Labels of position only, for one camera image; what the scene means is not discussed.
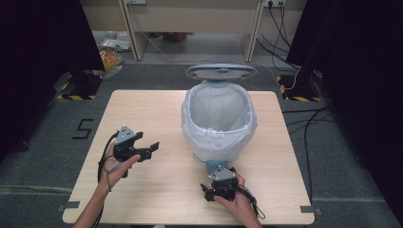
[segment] wire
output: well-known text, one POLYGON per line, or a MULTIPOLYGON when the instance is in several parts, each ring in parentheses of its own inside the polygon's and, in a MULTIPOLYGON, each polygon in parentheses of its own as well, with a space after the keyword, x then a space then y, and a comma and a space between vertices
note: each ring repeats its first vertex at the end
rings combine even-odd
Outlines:
MULTIPOLYGON (((314 124, 314 123, 319 122, 319 121, 336 123, 336 121, 323 120, 323 119, 325 119, 326 117, 328 117, 330 115, 333 115, 333 114, 328 114, 328 115, 326 115, 326 116, 324 116, 324 117, 322 117, 320 119, 314 119, 314 120, 312 120, 313 123, 311 123, 311 124, 314 124)), ((309 120, 295 121, 295 122, 292 122, 292 123, 288 123, 287 125, 294 125, 294 124, 299 124, 299 123, 303 123, 303 122, 307 122, 307 121, 309 121, 309 120)))
POLYGON ((273 79, 274 79, 274 81, 278 84, 278 86, 282 86, 282 85, 280 85, 279 83, 278 83, 278 81, 277 81, 277 79, 276 79, 276 76, 275 76, 275 73, 273 72, 273 70, 271 69, 271 68, 269 68, 268 66, 264 66, 264 65, 259 65, 259 64, 252 64, 252 65, 249 65, 249 64, 245 64, 245 63, 238 63, 238 62, 234 62, 234 61, 230 61, 230 62, 228 62, 228 61, 226 61, 226 62, 219 62, 219 61, 213 61, 213 60, 172 60, 172 59, 169 59, 167 56, 166 56, 166 54, 161 50, 161 49, 159 49, 155 44, 154 44, 154 42, 152 42, 145 34, 144 34, 144 32, 143 32, 143 30, 141 29, 141 27, 140 27, 140 25, 137 25, 138 27, 139 27, 139 29, 140 29, 140 32, 142 33, 142 35, 144 36, 144 38, 156 49, 156 50, 158 50, 162 55, 163 55, 163 57, 164 57, 164 59, 166 60, 166 61, 168 61, 168 62, 176 62, 176 63, 178 63, 178 62, 208 62, 208 63, 216 63, 216 64, 219 64, 219 63, 234 63, 234 64, 240 64, 240 65, 246 65, 246 66, 250 66, 250 67, 264 67, 264 68, 266 68, 267 70, 269 70, 269 72, 271 73, 271 75, 272 75, 272 77, 273 77, 273 79))
POLYGON ((288 42, 288 38, 287 38, 287 32, 285 32, 285 23, 284 23, 285 7, 283 6, 282 2, 279 3, 279 9, 281 11, 281 25, 282 25, 282 29, 284 30, 284 37, 285 37, 286 43, 290 46, 290 43, 288 42))
POLYGON ((312 204, 312 195, 313 195, 313 190, 312 190, 312 174, 311 174, 311 163, 309 161, 309 153, 308 153, 308 142, 306 140, 307 137, 307 131, 308 131, 308 126, 311 122, 311 120, 314 119, 314 117, 322 110, 328 108, 328 105, 322 107, 320 110, 315 112, 315 114, 309 119, 308 123, 305 125, 305 131, 304 131, 304 144, 305 144, 305 158, 306 158, 306 167, 307 167, 307 173, 308 173, 308 185, 309 185, 309 201, 312 204))
POLYGON ((285 44, 286 44, 286 45, 288 46, 288 48, 289 48, 289 47, 290 47, 290 44, 288 43, 287 39, 285 39, 285 37, 282 35, 282 31, 281 31, 281 29, 278 27, 278 23, 277 23, 277 21, 276 21, 275 16, 274 16, 273 13, 272 13, 272 9, 271 9, 271 8, 269 8, 269 12, 270 12, 270 15, 272 16, 273 21, 274 21, 274 23, 275 23, 275 25, 276 25, 276 27, 277 27, 277 29, 278 29, 279 36, 281 37, 281 39, 285 42, 285 44))
POLYGON ((72 189, 60 187, 34 186, 34 185, 0 185, 0 192, 9 190, 11 192, 34 191, 39 193, 60 193, 71 194, 72 189))
MULTIPOLYGON (((330 122, 330 123, 336 123, 336 121, 323 120, 324 118, 328 117, 329 115, 324 116, 324 117, 322 117, 322 118, 320 118, 320 119, 318 119, 318 120, 311 120, 311 121, 314 121, 314 122, 312 122, 312 123, 310 123, 310 124, 315 124, 315 123, 317 123, 317 122, 330 122)), ((294 122, 294 123, 288 123, 287 125, 297 124, 297 123, 301 123, 301 122, 308 122, 308 121, 309 121, 309 120, 305 120, 305 121, 298 121, 298 122, 294 122)), ((298 130, 302 129, 303 127, 305 127, 305 125, 304 125, 304 126, 300 126, 300 127, 298 127, 297 129, 295 129, 295 130, 291 131, 291 132, 290 132, 290 133, 288 133, 288 134, 289 134, 289 135, 291 135, 291 134, 293 134, 293 133, 297 132, 298 130)))
POLYGON ((321 73, 319 70, 314 69, 314 73, 316 74, 317 77, 323 79, 323 75, 322 75, 322 73, 321 73))
POLYGON ((114 155, 112 154, 112 155, 109 155, 109 156, 107 156, 106 158, 104 158, 104 161, 106 161, 107 159, 109 159, 110 157, 113 157, 114 155))
MULTIPOLYGON (((276 54, 273 50, 270 50, 268 47, 266 47, 265 45, 263 45, 259 39, 256 39, 256 41, 258 42, 258 44, 267 52, 269 52, 270 54, 272 54, 272 56, 275 56, 276 58, 280 59, 282 62, 284 62, 284 64, 294 68, 294 69, 299 69, 298 66, 295 66, 293 64, 287 63, 287 61, 285 59, 283 59, 281 56, 279 56, 278 54, 276 54)), ((291 70, 284 70, 284 69, 279 69, 276 67, 276 65, 273 63, 273 65, 275 66, 276 69, 280 70, 280 71, 290 71, 290 72, 295 72, 295 71, 291 71, 291 70)))
POLYGON ((304 110, 293 110, 293 111, 282 111, 281 113, 296 113, 296 112, 314 112, 314 111, 319 111, 319 110, 326 110, 326 109, 330 109, 330 107, 328 106, 325 109, 322 108, 318 108, 318 109, 304 109, 304 110))
MULTIPOLYGON (((97 176, 98 182, 99 182, 100 179, 101 179, 102 169, 104 168, 105 160, 106 160, 107 158, 110 158, 111 156, 113 156, 113 155, 111 155, 111 156, 108 156, 106 159, 104 159, 104 156, 105 156, 105 154, 106 154, 106 151, 107 151, 107 149, 109 148, 109 145, 110 145, 110 143, 112 142, 112 140, 113 140, 114 138, 116 138, 116 137, 118 136, 118 134, 119 134, 119 131, 117 131, 115 134, 113 134, 112 136, 110 136, 109 140, 107 141, 107 143, 106 143, 106 145, 105 145, 105 148, 104 148, 104 152, 103 152, 103 154, 102 154, 102 157, 101 157, 100 161, 98 162, 98 176, 97 176)), ((95 219, 94 223, 93 223, 92 226, 91 226, 92 228, 95 228, 95 227, 98 226, 98 224, 100 223, 100 220, 101 220, 101 217, 102 217, 103 212, 104 212, 104 206, 102 205, 102 208, 101 208, 100 213, 98 214, 98 217, 95 219)))
MULTIPOLYGON (((267 44, 269 44, 270 46, 274 47, 274 45, 273 45, 272 43, 270 43, 270 41, 268 41, 268 40, 266 39, 266 37, 264 37, 263 34, 261 35, 261 37, 263 37, 263 40, 266 41, 267 44)), ((283 52, 285 52, 285 53, 288 53, 288 50, 285 50, 285 49, 283 49, 283 48, 276 47, 276 49, 279 49, 279 50, 281 50, 281 51, 283 51, 283 52)))

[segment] hand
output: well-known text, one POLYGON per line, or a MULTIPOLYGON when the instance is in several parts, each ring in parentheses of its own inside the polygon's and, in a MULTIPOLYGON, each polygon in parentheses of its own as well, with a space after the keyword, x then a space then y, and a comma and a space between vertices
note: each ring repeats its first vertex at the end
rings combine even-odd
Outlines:
POLYGON ((105 158, 107 158, 107 159, 106 159, 104 167, 103 167, 100 182, 98 183, 98 185, 105 186, 108 189, 109 189, 109 187, 111 189, 113 186, 115 186, 115 184, 122 178, 122 176, 124 175, 125 171, 128 170, 128 169, 131 169, 133 163, 137 162, 141 158, 140 155, 132 156, 127 161, 119 163, 107 175, 106 174, 106 168, 111 167, 112 165, 114 165, 117 162, 117 160, 113 156, 113 147, 114 147, 114 145, 115 145, 115 142, 112 142, 109 145, 109 148, 107 149, 107 153, 105 155, 105 158))
MULTIPOLYGON (((237 175, 238 185, 245 185, 245 179, 239 174, 237 175)), ((228 201, 225 198, 215 196, 214 200, 222 204, 232 216, 242 223, 247 228, 261 227, 261 224, 249 202, 249 199, 242 193, 236 192, 235 198, 232 201, 228 201)))
POLYGON ((111 167, 116 163, 115 157, 113 157, 113 146, 115 142, 112 142, 107 149, 107 153, 105 155, 106 162, 104 163, 104 167, 102 167, 101 178, 98 183, 97 188, 94 191, 91 199, 89 200, 86 208, 81 213, 80 217, 77 218, 73 227, 92 227, 95 219, 99 216, 106 196, 110 189, 115 186, 115 184, 121 179, 124 175, 125 171, 133 165, 133 163, 137 162, 141 156, 135 155, 128 159, 125 162, 119 163, 114 169, 112 169, 109 174, 107 174, 105 167, 111 167))

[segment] wooden table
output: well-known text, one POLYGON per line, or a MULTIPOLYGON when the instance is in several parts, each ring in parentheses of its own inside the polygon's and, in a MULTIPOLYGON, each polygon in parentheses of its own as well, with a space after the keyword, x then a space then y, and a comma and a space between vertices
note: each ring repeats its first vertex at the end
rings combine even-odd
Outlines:
MULTIPOLYGON (((66 223, 73 223, 97 185, 98 161, 109 137, 123 124, 144 137, 138 148, 160 142, 149 161, 136 163, 126 179, 108 195, 102 223, 165 225, 235 225, 234 218, 218 203, 204 199, 200 184, 210 184, 206 167, 198 163, 181 129, 182 90, 117 90, 113 92, 89 148, 83 169, 69 201, 66 223)), ((249 92, 258 128, 233 165, 266 215, 263 225, 311 224, 310 206, 296 155, 273 92, 249 92)))

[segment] wall socket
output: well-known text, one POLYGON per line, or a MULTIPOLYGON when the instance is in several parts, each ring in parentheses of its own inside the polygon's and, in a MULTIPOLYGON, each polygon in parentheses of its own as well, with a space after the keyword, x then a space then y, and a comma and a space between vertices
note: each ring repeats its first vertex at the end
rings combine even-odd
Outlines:
POLYGON ((125 0, 127 5, 145 5, 145 0, 125 0))
POLYGON ((285 0, 264 0, 263 6, 266 8, 269 7, 269 2, 272 1, 273 5, 272 8, 280 8, 285 6, 285 0))

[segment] trash can lid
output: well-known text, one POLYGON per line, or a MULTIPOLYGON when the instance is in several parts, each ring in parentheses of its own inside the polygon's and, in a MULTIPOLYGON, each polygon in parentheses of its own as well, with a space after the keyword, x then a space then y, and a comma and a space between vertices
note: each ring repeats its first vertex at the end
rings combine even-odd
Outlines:
POLYGON ((192 79, 214 81, 246 79, 256 73, 256 69, 251 66, 233 64, 197 65, 186 71, 186 75, 192 79))

